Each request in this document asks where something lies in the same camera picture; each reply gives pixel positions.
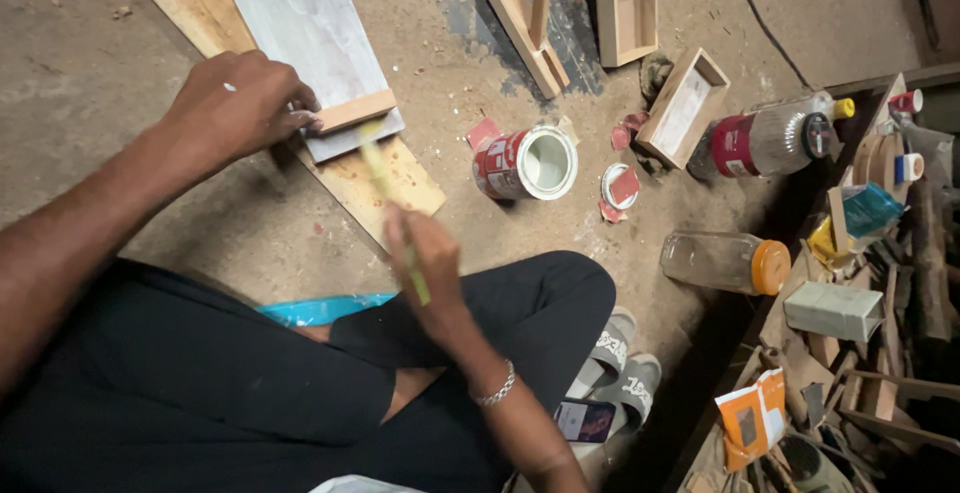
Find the chain bracelet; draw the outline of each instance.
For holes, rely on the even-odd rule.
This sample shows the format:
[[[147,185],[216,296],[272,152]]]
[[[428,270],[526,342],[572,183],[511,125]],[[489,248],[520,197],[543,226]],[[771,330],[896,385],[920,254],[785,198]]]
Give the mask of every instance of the chain bracelet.
[[[486,396],[486,397],[474,398],[473,400],[476,401],[476,403],[479,404],[480,406],[490,406],[496,403],[497,401],[500,401],[501,399],[506,397],[507,392],[509,392],[510,388],[514,386],[513,384],[514,383],[513,380],[515,379],[514,370],[513,370],[514,364],[509,359],[504,359],[503,361],[507,362],[507,367],[510,368],[510,374],[507,375],[507,381],[503,383],[503,387],[500,388],[500,390],[495,394],[491,396]]]

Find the paintbrush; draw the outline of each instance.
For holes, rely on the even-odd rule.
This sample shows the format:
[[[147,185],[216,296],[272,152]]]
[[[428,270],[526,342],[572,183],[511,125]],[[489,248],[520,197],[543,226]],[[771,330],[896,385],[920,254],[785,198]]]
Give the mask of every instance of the paintbrush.
[[[367,165],[373,188],[383,197],[384,201],[398,204],[399,199],[396,197],[390,179],[387,177],[387,167],[383,163],[383,155],[374,139],[374,133],[380,129],[382,121],[382,118],[373,119],[360,126],[360,156],[363,157]],[[406,268],[407,276],[414,285],[414,291],[417,292],[416,295],[419,298],[420,305],[423,306],[430,303],[430,291],[426,287],[424,272],[419,268],[420,260],[417,258],[417,248],[411,243],[410,227],[406,217],[402,219],[402,230],[403,241],[406,243],[403,250],[403,267]]]

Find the concrete floor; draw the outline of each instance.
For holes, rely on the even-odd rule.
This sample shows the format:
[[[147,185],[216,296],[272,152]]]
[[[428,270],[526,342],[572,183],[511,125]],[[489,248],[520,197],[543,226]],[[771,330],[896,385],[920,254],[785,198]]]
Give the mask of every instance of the concrete floor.
[[[923,32],[911,25],[919,18],[916,0],[755,1],[811,83],[921,65]],[[0,0],[0,224],[64,192],[160,118],[201,59],[150,0],[61,2],[55,8],[50,0]],[[638,109],[636,64],[605,72],[588,49],[583,77],[596,83],[574,79],[546,104],[531,93],[526,71],[504,58],[510,47],[502,38],[481,36],[488,12],[468,14],[466,24],[444,13],[451,4],[489,11],[486,3],[353,2],[398,97],[404,139],[448,196],[437,218],[461,240],[462,270],[556,249],[588,254],[613,275],[618,303],[637,315],[631,351],[653,352],[669,371],[688,349],[687,335],[708,296],[661,274],[660,244],[674,228],[750,228],[776,183],[706,187],[674,172],[660,184],[641,173],[629,219],[606,224],[597,210],[598,178],[614,162],[634,162],[629,152],[612,152],[609,131]],[[667,56],[702,46],[730,77],[726,113],[801,91],[744,0],[659,2]],[[133,15],[111,20],[122,5],[132,6]],[[420,67],[425,73],[415,76]],[[470,149],[456,140],[482,113],[501,131],[569,116],[582,140],[570,192],[511,209],[484,197],[467,163]],[[266,155],[240,161],[185,195],[123,254],[199,272],[259,303],[394,288],[382,252],[330,194],[304,168],[278,169]]]

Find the red sandpaper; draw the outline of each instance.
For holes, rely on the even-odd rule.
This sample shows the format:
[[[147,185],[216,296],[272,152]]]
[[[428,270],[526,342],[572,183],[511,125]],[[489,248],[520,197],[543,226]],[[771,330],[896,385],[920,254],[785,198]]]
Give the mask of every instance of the red sandpaper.
[[[650,112],[641,110],[640,112],[628,114],[627,117],[623,118],[623,125],[630,130],[632,133],[630,138],[633,138],[648,121],[650,121]]]
[[[632,168],[625,170],[609,185],[610,196],[616,204],[623,203],[640,190],[641,183],[637,179],[637,171]]]
[[[630,146],[630,131],[627,131],[627,128],[622,125],[616,126],[613,131],[609,132],[609,143],[613,146],[615,152],[623,150]]]
[[[497,124],[494,123],[494,120],[491,118],[484,118],[480,120],[480,123],[473,126],[473,129],[466,133],[466,142],[469,142],[471,145],[470,148],[473,150],[474,154],[480,150],[480,146],[483,145],[484,141],[488,138],[499,138],[500,130],[497,129]]]
[[[618,223],[620,218],[623,217],[622,211],[610,207],[610,205],[605,203],[603,199],[600,199],[600,202],[598,202],[597,205],[600,206],[600,213],[603,215],[603,218],[606,221]]]

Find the plastic jar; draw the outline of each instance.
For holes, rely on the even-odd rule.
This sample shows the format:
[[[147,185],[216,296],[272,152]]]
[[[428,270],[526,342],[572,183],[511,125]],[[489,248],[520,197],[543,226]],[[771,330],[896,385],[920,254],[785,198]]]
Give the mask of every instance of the plastic jar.
[[[801,95],[799,97],[760,103],[759,105],[754,105],[753,108],[750,109],[750,112],[760,112],[761,110],[772,108],[787,112],[798,112],[800,114],[820,112],[826,116],[831,123],[835,120],[852,118],[854,117],[853,114],[855,111],[853,99],[834,100],[829,93],[817,91],[813,94]]]
[[[825,157],[836,138],[826,116],[770,108],[710,124],[686,169],[701,180],[784,176]]]
[[[751,234],[674,230],[663,244],[663,274],[690,284],[775,296],[790,273],[786,245]]]

